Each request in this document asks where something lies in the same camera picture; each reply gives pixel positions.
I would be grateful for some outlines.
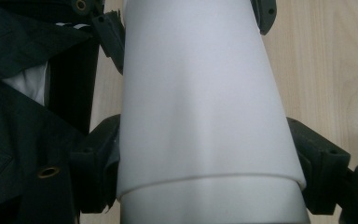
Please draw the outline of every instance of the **metal grommet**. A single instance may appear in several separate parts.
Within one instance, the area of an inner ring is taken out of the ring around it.
[[[58,168],[56,166],[50,166],[50,167],[47,167],[47,168],[39,171],[39,173],[37,174],[37,177],[39,177],[40,179],[49,178],[49,177],[55,176],[59,172],[60,172],[60,168]]]
[[[84,0],[77,0],[76,1],[76,8],[80,11],[84,11],[87,8],[87,4]]]

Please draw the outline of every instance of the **white plastic roll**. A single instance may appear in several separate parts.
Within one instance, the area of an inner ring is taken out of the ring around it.
[[[129,0],[121,223],[309,223],[250,1]]]

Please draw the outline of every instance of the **wooden table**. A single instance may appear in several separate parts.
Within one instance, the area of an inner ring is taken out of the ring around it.
[[[266,51],[288,117],[298,119],[351,153],[358,165],[358,0],[277,1]],[[106,10],[122,8],[106,1]],[[120,113],[122,76],[100,51],[91,128]],[[337,223],[310,216],[312,223]],[[116,205],[106,214],[82,215],[83,224],[119,223]]]

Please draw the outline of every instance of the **white cylinder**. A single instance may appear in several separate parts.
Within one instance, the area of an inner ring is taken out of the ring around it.
[[[309,223],[250,1],[129,0],[122,223]]]

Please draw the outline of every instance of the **wood grain surface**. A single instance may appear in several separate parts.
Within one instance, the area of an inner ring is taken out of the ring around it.
[[[358,0],[281,0],[277,19],[263,36],[288,117],[298,119],[351,153],[358,165]],[[122,8],[106,1],[106,10]],[[122,77],[100,52],[92,128],[120,113]],[[333,217],[310,216],[316,224]],[[118,204],[109,212],[82,215],[83,224],[119,223]]]

